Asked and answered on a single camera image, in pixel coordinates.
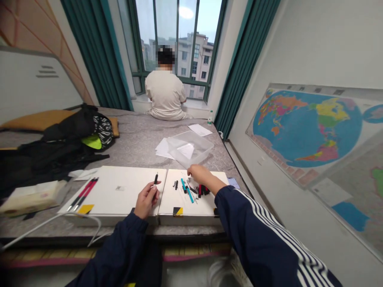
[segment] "navy jacket sleeve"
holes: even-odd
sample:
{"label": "navy jacket sleeve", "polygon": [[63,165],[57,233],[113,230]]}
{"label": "navy jacket sleeve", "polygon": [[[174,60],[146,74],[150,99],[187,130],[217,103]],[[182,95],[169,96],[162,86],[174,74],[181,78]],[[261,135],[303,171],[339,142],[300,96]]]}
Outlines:
{"label": "navy jacket sleeve", "polygon": [[142,253],[148,223],[134,213],[116,225],[85,269],[67,286],[123,286]]}
{"label": "navy jacket sleeve", "polygon": [[215,205],[254,286],[341,286],[319,258],[242,191],[222,188]]}

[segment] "person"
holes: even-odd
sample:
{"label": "person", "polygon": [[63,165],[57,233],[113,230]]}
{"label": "person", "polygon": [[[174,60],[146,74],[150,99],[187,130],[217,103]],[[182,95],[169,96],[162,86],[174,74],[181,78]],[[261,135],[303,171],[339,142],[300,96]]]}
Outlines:
{"label": "person", "polygon": [[152,101],[152,108],[146,114],[167,121],[193,118],[181,110],[181,104],[186,102],[186,95],[183,83],[172,73],[175,61],[173,50],[161,46],[157,55],[159,67],[145,80],[146,95]]}
{"label": "person", "polygon": [[[227,186],[201,165],[192,165],[188,175],[215,196],[223,228],[254,286],[341,286],[318,257],[247,194]],[[145,219],[158,200],[153,184],[140,192],[134,213],[117,224],[69,286],[123,286],[127,282],[123,280],[132,273],[145,241]]]}

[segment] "yellow pillow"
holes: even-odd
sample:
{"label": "yellow pillow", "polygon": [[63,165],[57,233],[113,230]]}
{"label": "yellow pillow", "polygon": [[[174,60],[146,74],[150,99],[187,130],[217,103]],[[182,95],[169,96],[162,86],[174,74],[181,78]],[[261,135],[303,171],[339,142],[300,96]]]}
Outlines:
{"label": "yellow pillow", "polygon": [[[69,110],[49,110],[39,112],[28,116],[23,116],[11,121],[8,121],[0,126],[0,129],[8,130],[33,130],[43,132],[46,128],[61,123],[67,117],[73,115],[75,112]],[[113,136],[119,137],[118,119],[109,118],[112,123]]]}

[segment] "neon green item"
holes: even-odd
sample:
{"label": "neon green item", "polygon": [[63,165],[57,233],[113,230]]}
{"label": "neon green item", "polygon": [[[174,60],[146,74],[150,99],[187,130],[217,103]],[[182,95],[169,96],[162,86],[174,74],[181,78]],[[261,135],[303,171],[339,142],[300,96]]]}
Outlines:
{"label": "neon green item", "polygon": [[101,149],[101,146],[102,146],[102,143],[98,134],[93,134],[89,137],[83,138],[81,139],[81,142],[94,149]]}

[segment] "teal curtain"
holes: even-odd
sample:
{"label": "teal curtain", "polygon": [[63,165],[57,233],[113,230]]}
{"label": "teal curtain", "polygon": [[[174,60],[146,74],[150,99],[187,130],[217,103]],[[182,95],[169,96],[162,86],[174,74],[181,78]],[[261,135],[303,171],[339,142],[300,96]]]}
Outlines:
{"label": "teal curtain", "polygon": [[132,110],[108,0],[61,0],[100,105]]}
{"label": "teal curtain", "polygon": [[215,118],[227,140],[280,0],[248,0]]}

